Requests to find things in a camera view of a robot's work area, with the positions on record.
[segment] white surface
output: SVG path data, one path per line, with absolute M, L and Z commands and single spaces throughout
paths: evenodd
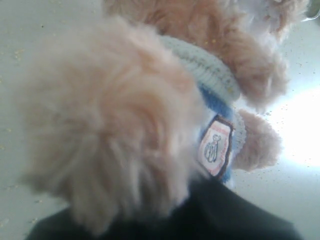
M 99 0 L 0 0 L 0 240 L 21 240 L 37 219 L 61 208 L 33 196 L 16 180 L 24 165 L 19 125 L 5 98 L 37 39 L 100 17 Z M 300 24 L 282 47 L 292 82 L 266 117 L 285 143 L 275 167 L 237 171 L 236 191 L 258 206 L 294 222 L 306 240 L 320 240 L 320 20 Z

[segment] teddy bear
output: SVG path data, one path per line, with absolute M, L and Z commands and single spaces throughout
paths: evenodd
M 273 166 L 281 138 L 240 98 L 264 112 L 287 89 L 287 63 L 277 47 L 303 18 L 309 0 L 102 0 L 103 13 L 155 26 L 197 82 L 209 117 L 198 159 L 223 183 L 231 169 Z

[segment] white knit collar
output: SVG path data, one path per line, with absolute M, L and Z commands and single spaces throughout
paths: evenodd
M 239 99 L 241 90 L 230 69 L 215 55 L 204 49 L 170 36 L 161 36 L 163 44 L 178 56 L 198 85 L 227 104 Z

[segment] black fabric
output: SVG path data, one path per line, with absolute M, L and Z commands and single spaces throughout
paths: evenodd
M 293 225 L 252 205 L 215 178 L 190 186 L 190 198 L 162 220 L 116 222 L 99 238 L 65 209 L 40 221 L 26 240 L 302 240 Z

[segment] knit sweater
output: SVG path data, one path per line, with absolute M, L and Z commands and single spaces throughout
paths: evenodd
M 241 95 L 239 85 L 213 54 L 170 36 L 161 36 L 161 40 L 194 76 L 207 106 L 208 119 L 198 133 L 198 160 L 226 184 L 231 179 L 232 158 L 246 140 L 244 121 L 233 107 Z

